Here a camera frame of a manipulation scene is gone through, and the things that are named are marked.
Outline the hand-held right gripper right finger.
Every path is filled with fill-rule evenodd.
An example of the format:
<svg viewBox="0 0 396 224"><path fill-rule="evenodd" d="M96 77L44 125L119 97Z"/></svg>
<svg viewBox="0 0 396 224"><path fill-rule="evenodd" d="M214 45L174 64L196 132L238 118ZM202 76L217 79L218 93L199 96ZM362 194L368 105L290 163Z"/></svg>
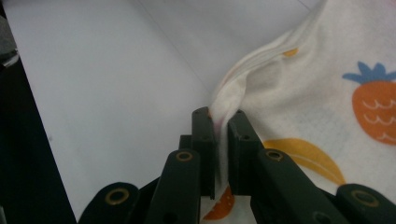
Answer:
<svg viewBox="0 0 396 224"><path fill-rule="evenodd" d="M227 123L228 180L233 195L251 195L255 172L252 162L262 141L245 112L238 110Z"/></svg>

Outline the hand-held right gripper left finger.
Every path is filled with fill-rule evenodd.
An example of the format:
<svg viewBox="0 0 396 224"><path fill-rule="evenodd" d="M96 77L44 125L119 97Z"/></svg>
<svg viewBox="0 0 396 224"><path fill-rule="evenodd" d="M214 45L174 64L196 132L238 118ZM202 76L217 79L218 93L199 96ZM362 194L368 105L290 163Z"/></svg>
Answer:
<svg viewBox="0 0 396 224"><path fill-rule="evenodd" d="M191 134L180 136L178 148L191 149L200 155L201 195L214 200L217 141L207 106L191 113Z"/></svg>

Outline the white fruit-print pants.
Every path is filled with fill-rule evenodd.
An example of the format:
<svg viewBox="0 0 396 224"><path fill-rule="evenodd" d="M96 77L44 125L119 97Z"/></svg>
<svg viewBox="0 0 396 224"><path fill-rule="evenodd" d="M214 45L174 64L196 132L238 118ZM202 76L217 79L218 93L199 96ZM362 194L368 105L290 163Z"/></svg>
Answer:
<svg viewBox="0 0 396 224"><path fill-rule="evenodd" d="M237 111L318 187L357 183L396 203L396 0L322 0L220 82L220 142Z"/></svg>

